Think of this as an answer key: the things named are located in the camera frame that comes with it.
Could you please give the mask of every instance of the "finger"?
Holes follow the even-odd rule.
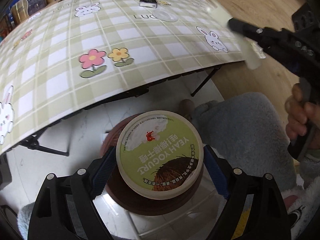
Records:
[[[307,117],[319,128],[320,127],[320,106],[307,102],[304,105]]]
[[[292,115],[288,116],[288,126],[292,131],[300,136],[304,136],[307,133],[307,127],[304,124],[299,123]]]
[[[301,90],[299,84],[295,84],[292,87],[292,95],[293,95],[294,99],[297,100],[298,102],[302,101],[303,93],[302,93],[302,90]]]
[[[289,137],[290,140],[295,140],[298,136],[298,134],[294,132],[289,125],[285,127],[285,132],[287,133],[287,136]]]
[[[307,114],[303,107],[299,104],[297,100],[293,98],[293,96],[287,99],[285,104],[285,109],[288,114],[292,115],[295,120],[298,122],[305,124],[308,120]]]

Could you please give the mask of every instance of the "green leaf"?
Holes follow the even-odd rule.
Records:
[[[106,70],[106,68],[107,68],[106,65],[103,65],[103,66],[98,67],[98,68],[96,69],[96,71],[94,72],[94,75],[98,75],[98,74],[102,73],[103,71]]]
[[[129,58],[129,59],[127,59],[124,63],[125,63],[125,65],[127,66],[127,65],[132,64],[133,62],[134,62],[134,58]]]
[[[125,63],[123,63],[123,62],[117,62],[117,63],[115,63],[115,66],[116,66],[116,67],[123,67],[123,66],[125,66]]]
[[[103,66],[100,66],[98,67],[95,71],[92,71],[92,70],[85,70],[83,72],[80,73],[80,77],[83,77],[83,78],[91,78],[93,76],[96,76],[100,73],[102,73],[103,71],[105,71],[107,68],[106,65],[103,65]]]
[[[90,78],[90,77],[93,77],[94,75],[95,73],[91,70],[85,70],[80,73],[80,77],[83,77],[83,78]]]

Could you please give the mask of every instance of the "bunny illustration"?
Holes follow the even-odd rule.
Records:
[[[200,31],[207,43],[213,47],[215,50],[223,50],[224,52],[228,52],[228,49],[226,46],[223,45],[223,43],[219,40],[219,37],[217,35],[217,33],[215,32],[210,32],[210,34],[208,32],[206,32],[204,29],[197,27],[198,31]]]
[[[3,145],[4,138],[13,128],[14,111],[10,104],[12,94],[13,86],[10,86],[4,94],[2,103],[0,102],[0,145]]]
[[[88,6],[88,7],[80,6],[80,7],[76,8],[77,12],[75,13],[75,16],[80,17],[80,16],[84,16],[84,15],[87,15],[87,14],[90,14],[90,13],[95,13],[95,12],[100,11],[101,8],[97,6],[98,4],[99,3],[96,2],[96,3],[94,3],[94,4],[92,4],[92,5]]]

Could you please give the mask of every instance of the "wooden floor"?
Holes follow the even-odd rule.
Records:
[[[233,17],[258,25],[293,30],[291,15],[304,0],[217,0]],[[284,102],[298,78],[267,55],[262,66],[249,70],[244,63],[224,66],[212,78],[224,99],[246,92],[265,94],[278,111],[283,126],[287,123]]]

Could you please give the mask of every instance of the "pink flower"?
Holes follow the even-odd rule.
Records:
[[[81,55],[79,61],[82,63],[82,68],[87,69],[93,65],[98,66],[104,63],[105,51],[98,51],[96,49],[89,50],[88,54]]]

